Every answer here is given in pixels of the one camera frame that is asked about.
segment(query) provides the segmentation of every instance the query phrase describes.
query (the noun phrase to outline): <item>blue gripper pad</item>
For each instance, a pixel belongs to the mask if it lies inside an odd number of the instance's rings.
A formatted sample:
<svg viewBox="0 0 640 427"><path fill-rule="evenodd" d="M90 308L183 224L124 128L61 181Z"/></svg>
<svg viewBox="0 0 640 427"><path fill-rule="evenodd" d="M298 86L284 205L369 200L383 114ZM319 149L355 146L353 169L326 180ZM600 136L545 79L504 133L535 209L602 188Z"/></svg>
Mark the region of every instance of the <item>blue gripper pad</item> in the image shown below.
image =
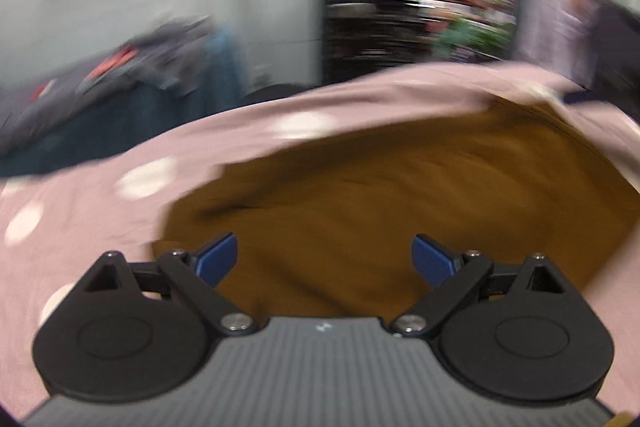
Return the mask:
<svg viewBox="0 0 640 427"><path fill-rule="evenodd" d="M238 239L232 233L196 252L193 271L212 288L225 278L238 259Z"/></svg>
<svg viewBox="0 0 640 427"><path fill-rule="evenodd" d="M459 255L455 255L424 234L414 237L411 260L415 269L432 288L440 286L462 266Z"/></svg>

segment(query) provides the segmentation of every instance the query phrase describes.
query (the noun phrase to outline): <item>pink fabric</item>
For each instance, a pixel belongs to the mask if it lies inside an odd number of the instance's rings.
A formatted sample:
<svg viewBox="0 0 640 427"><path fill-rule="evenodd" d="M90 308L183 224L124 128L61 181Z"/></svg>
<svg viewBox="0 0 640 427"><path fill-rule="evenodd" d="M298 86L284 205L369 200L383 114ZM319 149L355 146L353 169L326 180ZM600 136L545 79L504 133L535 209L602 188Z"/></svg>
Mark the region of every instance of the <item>pink fabric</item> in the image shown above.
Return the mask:
<svg viewBox="0 0 640 427"><path fill-rule="evenodd" d="M32 179L21 190L5 187L0 196L0 402L22 417L46 398L31 362L31 341L49 297L74 283L103 251L123 251L130 261L148 259L147 244L158 237L167 205L219 175L224 164L323 134L480 111L487 92L529 102L553 100L553 90L569 89L575 86L567 79L523 64L410 66L218 114L121 156ZM555 105L616 162L639 171L640 131L619 110L605 104ZM123 190L123 176L156 160L162 160L162 172L149 179L138 176L143 185L138 191ZM42 218L22 237L16 235L15 221L25 206L42 209ZM640 229L588 292L616 340L616 360L600 396L615 410L636 413L640 285L634 275L639 270Z"/></svg>

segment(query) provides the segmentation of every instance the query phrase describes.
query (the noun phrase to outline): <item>black circular base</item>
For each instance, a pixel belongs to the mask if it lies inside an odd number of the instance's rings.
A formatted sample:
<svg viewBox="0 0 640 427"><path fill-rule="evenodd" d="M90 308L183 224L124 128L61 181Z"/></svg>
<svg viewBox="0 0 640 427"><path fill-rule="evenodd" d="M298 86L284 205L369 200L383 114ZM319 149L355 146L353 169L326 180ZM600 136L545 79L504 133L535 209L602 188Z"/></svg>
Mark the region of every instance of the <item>black circular base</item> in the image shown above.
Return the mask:
<svg viewBox="0 0 640 427"><path fill-rule="evenodd" d="M552 403L593 394L613 359L607 330L591 311L531 293L485 301L454 315L440 349L479 391L515 403Z"/></svg>
<svg viewBox="0 0 640 427"><path fill-rule="evenodd" d="M114 403L173 389L206 350L204 326L184 309L106 291L56 310L34 340L33 360L54 393Z"/></svg>

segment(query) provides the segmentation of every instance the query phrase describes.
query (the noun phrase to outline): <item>ribbed gray surface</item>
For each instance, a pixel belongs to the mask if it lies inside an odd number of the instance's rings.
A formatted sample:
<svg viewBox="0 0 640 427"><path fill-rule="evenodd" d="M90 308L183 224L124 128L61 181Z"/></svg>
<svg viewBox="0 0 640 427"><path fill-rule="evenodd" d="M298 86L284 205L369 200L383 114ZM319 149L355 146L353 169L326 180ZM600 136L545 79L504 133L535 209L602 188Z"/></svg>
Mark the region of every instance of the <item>ribbed gray surface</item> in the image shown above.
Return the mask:
<svg viewBox="0 0 640 427"><path fill-rule="evenodd" d="M377 319L275 318L223 341L206 367L152 400L92 405L56 397L28 427L602 427L594 401L518 408L468 391L426 343Z"/></svg>

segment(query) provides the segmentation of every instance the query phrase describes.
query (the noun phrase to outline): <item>mustard brown cloth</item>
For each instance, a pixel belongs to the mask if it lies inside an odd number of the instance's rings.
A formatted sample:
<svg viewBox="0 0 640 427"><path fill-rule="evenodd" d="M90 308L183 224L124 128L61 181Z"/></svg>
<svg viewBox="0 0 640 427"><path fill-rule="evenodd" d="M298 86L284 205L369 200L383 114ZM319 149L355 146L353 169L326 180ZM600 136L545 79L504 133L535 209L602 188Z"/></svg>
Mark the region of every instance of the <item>mustard brown cloth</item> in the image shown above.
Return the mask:
<svg viewBox="0 0 640 427"><path fill-rule="evenodd" d="M382 316L428 292L416 233L497 262L550 256L583 288L640 216L640 194L546 103L305 142L232 164L171 207L153 250L238 236L218 290L249 314Z"/></svg>

